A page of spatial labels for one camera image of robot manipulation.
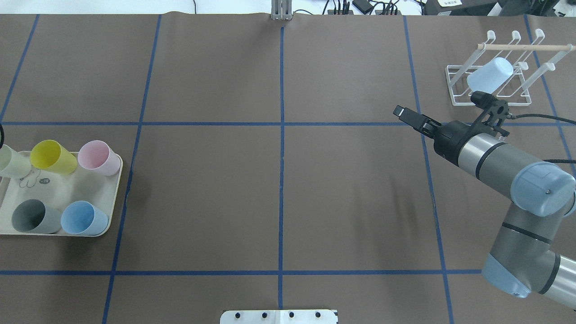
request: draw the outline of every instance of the gray cup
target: gray cup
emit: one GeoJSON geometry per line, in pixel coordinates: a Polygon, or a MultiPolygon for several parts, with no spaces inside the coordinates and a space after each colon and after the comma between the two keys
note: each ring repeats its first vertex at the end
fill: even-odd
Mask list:
{"type": "Polygon", "coordinates": [[[19,204],[12,213],[12,227],[22,233],[50,234],[58,232],[62,213],[37,199],[19,204]]]}

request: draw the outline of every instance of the yellow cup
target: yellow cup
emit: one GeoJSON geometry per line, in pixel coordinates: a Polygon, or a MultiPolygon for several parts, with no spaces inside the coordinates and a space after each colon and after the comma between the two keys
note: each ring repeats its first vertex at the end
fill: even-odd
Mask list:
{"type": "Polygon", "coordinates": [[[36,144],[30,153],[30,163],[37,169],[57,174],[70,174],[78,166],[76,157],[54,140],[36,144]]]}

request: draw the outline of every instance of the white label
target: white label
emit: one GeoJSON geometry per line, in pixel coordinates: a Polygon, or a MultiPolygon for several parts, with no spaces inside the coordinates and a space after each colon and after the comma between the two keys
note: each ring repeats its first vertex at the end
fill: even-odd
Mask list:
{"type": "Polygon", "coordinates": [[[460,6],[462,4],[461,0],[438,0],[441,7],[453,7],[460,6]]]}

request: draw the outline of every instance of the pink cup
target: pink cup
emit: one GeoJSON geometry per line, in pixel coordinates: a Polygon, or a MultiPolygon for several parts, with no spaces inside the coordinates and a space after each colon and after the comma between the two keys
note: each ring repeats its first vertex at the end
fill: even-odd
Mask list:
{"type": "Polygon", "coordinates": [[[120,170],[120,157],[102,141],[90,141],[78,152],[78,164],[86,170],[114,175],[120,170]]]}

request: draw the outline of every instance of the white wire rack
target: white wire rack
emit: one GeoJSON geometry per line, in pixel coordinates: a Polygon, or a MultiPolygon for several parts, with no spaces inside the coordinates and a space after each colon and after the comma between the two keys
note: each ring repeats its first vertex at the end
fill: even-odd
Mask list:
{"type": "Polygon", "coordinates": [[[446,82],[448,91],[450,92],[450,99],[454,106],[474,106],[470,101],[472,91],[466,81],[468,75],[475,70],[482,67],[482,65],[475,65],[480,59],[482,54],[486,51],[498,51],[493,58],[503,57],[508,59],[512,52],[520,52],[522,54],[516,59],[512,66],[514,72],[506,82],[504,82],[495,92],[498,98],[506,99],[509,106],[528,106],[532,103],[530,92],[528,88],[546,71],[554,71],[555,64],[558,63],[569,52],[576,50],[572,44],[567,45],[541,45],[544,40],[544,32],[542,29],[535,30],[536,38],[531,44],[519,44],[521,40],[518,31],[512,32],[512,40],[508,44],[494,44],[496,41],[496,33],[488,31],[487,39],[482,44],[478,44],[477,49],[472,55],[464,62],[463,65],[448,65],[446,67],[446,82]],[[543,63],[540,67],[532,73],[528,78],[525,78],[524,71],[528,70],[528,63],[526,60],[535,51],[556,51],[548,62],[543,63]]]}

